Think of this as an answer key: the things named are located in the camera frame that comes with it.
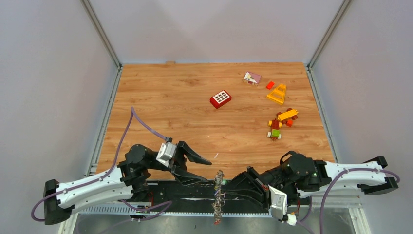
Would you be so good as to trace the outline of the large grey toothed keyring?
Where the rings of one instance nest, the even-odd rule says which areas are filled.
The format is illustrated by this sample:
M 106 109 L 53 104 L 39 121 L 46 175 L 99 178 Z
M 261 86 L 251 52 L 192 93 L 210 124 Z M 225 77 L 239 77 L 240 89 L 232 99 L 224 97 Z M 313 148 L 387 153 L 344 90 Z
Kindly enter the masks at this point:
M 219 225 L 222 220 L 223 210 L 222 207 L 225 204 L 225 193 L 222 192 L 222 186 L 224 181 L 224 172 L 219 170 L 214 177 L 214 202 L 212 203 L 213 207 L 213 217 L 214 225 Z

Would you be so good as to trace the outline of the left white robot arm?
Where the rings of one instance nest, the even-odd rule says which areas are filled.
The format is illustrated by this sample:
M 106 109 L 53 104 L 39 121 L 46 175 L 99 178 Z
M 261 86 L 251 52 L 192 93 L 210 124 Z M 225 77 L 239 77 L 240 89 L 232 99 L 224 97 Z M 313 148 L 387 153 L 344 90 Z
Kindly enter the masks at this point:
M 206 182 L 206 178 L 188 172 L 187 161 L 212 164 L 184 141 L 163 143 L 158 151 L 135 144 L 125 154 L 125 160 L 112 169 L 73 182 L 49 180 L 44 187 L 44 224 L 58 224 L 93 205 L 131 198 L 146 200 L 150 169 L 168 171 L 184 186 Z

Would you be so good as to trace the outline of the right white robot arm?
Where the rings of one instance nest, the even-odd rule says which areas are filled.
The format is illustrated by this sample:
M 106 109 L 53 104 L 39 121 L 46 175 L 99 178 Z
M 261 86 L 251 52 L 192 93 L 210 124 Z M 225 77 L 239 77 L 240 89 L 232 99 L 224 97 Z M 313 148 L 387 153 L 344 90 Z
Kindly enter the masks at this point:
M 398 188 L 400 177 L 386 171 L 385 157 L 361 164 L 339 164 L 314 160 L 289 151 L 279 166 L 259 174 L 253 167 L 238 174 L 222 187 L 225 195 L 247 199 L 270 210 L 273 216 L 285 215 L 289 205 L 302 204 L 313 195 L 332 191 L 360 190 L 365 195 L 381 195 Z

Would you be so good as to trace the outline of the red green toy vehicle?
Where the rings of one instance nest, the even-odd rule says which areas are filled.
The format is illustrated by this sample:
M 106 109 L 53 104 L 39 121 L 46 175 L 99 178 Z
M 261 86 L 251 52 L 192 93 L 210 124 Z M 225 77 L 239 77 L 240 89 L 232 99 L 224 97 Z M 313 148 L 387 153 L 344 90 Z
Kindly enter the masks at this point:
M 276 141 L 281 139 L 282 135 L 280 134 L 280 128 L 282 127 L 282 123 L 276 119 L 268 121 L 269 131 L 267 132 L 267 137 L 272 141 Z

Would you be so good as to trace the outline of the red window toy brick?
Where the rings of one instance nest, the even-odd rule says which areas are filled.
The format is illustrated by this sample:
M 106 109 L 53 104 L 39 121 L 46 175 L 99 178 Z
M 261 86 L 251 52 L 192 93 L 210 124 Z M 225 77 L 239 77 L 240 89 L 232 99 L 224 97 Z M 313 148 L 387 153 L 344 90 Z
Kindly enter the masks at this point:
M 214 96 L 210 97 L 209 102 L 216 108 L 219 109 L 223 105 L 227 104 L 232 100 L 232 96 L 226 91 L 221 90 Z

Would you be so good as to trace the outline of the yellow orange toy car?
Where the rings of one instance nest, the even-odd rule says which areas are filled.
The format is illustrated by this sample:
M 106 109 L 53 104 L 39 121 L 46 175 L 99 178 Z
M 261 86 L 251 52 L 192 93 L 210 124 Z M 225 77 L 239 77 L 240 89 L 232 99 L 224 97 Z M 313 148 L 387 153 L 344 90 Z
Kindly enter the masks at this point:
M 278 112 L 276 120 L 281 124 L 286 124 L 288 120 L 296 120 L 298 118 L 298 111 L 293 108 L 288 108 L 285 112 Z

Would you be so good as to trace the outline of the small red toy brick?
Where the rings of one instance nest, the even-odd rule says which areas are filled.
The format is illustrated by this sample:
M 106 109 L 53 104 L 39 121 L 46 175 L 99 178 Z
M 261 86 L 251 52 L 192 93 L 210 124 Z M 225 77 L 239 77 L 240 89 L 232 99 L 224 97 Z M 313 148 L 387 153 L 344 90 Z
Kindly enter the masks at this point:
M 266 89 L 270 90 L 273 86 L 274 86 L 274 82 L 273 81 L 269 81 L 266 85 Z

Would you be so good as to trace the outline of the pink roof toy house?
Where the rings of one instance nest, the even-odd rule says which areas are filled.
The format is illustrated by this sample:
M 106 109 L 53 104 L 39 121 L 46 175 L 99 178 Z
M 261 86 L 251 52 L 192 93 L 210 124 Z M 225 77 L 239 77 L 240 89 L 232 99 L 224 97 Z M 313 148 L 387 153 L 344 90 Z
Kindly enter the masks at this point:
M 252 73 L 252 72 L 246 72 L 244 78 L 242 79 L 243 82 L 258 86 L 258 84 L 261 81 L 262 76 Z

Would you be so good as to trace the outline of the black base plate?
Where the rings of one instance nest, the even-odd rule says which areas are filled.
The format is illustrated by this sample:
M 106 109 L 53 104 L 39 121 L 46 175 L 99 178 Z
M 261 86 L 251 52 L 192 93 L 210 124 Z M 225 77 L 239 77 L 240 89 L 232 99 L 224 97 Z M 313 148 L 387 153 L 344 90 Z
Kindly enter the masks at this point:
M 148 189 L 133 195 L 128 202 L 148 202 L 157 205 L 162 202 L 172 201 L 172 205 L 167 209 L 168 212 L 181 213 L 211 213 L 213 212 L 212 203 L 214 202 L 214 182 L 196 183 L 188 186 L 182 185 L 178 181 L 172 180 L 150 180 L 147 182 Z M 229 213 L 253 213 L 261 214 L 266 212 L 225 212 Z

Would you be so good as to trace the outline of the yellow triangular toy frame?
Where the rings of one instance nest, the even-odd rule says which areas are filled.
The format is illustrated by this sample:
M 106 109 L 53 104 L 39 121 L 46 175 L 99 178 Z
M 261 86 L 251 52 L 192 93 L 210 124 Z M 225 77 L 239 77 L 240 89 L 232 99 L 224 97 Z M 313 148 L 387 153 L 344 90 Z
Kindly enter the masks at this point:
M 285 102 L 286 88 L 287 86 L 285 84 L 279 84 L 266 95 L 266 98 L 276 104 L 283 105 Z

